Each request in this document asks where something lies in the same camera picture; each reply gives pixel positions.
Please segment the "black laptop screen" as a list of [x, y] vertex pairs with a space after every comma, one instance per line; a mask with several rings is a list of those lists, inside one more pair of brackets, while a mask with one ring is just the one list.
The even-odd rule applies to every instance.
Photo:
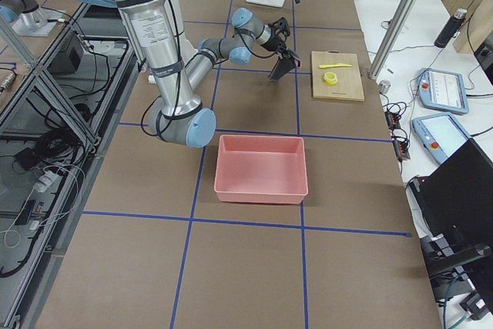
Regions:
[[410, 184], [424, 221], [434, 237], [442, 235], [450, 254], [431, 257], [422, 243], [428, 274], [463, 267], [480, 297], [492, 307], [492, 255], [474, 247], [492, 247], [492, 161], [474, 139], [467, 140], [430, 176]]

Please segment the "teach pendant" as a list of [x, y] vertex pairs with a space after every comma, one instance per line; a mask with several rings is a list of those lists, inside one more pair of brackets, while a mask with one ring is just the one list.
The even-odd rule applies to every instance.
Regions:
[[444, 163], [471, 138], [449, 112], [414, 118], [411, 125], [423, 147], [438, 164]]
[[426, 108], [458, 115], [469, 113], [461, 74], [439, 69], [422, 69], [418, 76], [418, 96]]

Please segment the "black water bottle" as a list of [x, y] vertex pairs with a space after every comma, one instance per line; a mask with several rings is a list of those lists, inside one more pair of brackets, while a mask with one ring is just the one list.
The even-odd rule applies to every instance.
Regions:
[[452, 37], [458, 32], [462, 24], [465, 21], [465, 17], [468, 14], [468, 10], [465, 8], [458, 8], [448, 19], [443, 29], [434, 40], [434, 45], [438, 48], [445, 48], [450, 42]]

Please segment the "teach pendant near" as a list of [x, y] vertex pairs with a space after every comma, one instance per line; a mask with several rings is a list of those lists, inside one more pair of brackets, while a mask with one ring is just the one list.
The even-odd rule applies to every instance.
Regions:
[[438, 164], [444, 163], [471, 138], [449, 112], [414, 118], [411, 125], [423, 147]]

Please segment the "yellow plastic knife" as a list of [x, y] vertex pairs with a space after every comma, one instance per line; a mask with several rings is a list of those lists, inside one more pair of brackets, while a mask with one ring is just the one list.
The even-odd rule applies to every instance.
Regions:
[[353, 65], [348, 63], [334, 63], [334, 64], [321, 64], [319, 69], [339, 69], [339, 68], [351, 68]]

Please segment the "bamboo cutting board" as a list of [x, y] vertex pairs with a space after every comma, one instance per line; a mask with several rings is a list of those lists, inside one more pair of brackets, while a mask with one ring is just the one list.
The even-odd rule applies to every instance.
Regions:
[[[312, 97], [319, 100], [343, 100], [363, 102], [364, 90], [357, 55], [341, 52], [312, 51], [310, 55]], [[351, 68], [319, 69], [321, 64], [348, 63]], [[323, 81], [325, 72], [334, 72], [338, 84], [328, 86]]]

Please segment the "grey aluminium post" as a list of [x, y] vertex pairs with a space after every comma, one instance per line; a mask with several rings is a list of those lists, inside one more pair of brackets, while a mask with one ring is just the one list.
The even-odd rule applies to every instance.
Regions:
[[388, 56], [391, 54], [392, 47], [397, 41], [398, 36], [404, 26], [407, 17], [410, 15], [414, 3], [417, 0], [400, 0], [394, 16], [391, 19], [391, 23], [387, 28], [387, 31], [380, 43], [377, 53], [374, 57], [371, 67], [368, 70], [368, 77], [372, 80], [376, 80], [381, 70], [384, 67]]

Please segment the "pink plastic bin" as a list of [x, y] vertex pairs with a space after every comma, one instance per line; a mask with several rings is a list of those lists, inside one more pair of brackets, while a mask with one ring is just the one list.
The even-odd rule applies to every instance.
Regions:
[[301, 203], [309, 193], [304, 140], [222, 135], [214, 191], [223, 202]]

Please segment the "dark grey cloth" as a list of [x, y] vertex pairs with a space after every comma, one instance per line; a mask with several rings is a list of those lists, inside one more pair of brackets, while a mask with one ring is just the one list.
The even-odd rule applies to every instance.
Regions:
[[278, 60], [269, 74], [269, 80], [276, 82], [283, 76], [285, 76], [288, 72], [291, 72], [294, 69], [298, 69], [300, 68], [300, 66], [301, 61], [297, 53], [295, 53], [295, 59], [280, 59], [278, 56]]

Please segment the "yellow lemon slices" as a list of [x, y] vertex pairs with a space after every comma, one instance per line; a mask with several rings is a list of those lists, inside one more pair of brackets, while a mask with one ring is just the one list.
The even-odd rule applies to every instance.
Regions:
[[338, 77], [337, 74], [334, 72], [325, 72], [323, 75], [323, 81], [328, 85], [328, 86], [335, 86], [338, 84]]

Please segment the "teach pendant far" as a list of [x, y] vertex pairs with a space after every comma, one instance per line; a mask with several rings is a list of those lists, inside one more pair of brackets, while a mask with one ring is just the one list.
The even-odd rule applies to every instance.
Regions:
[[458, 115], [469, 113], [461, 74], [439, 69], [422, 69], [418, 76], [418, 96], [426, 108]]

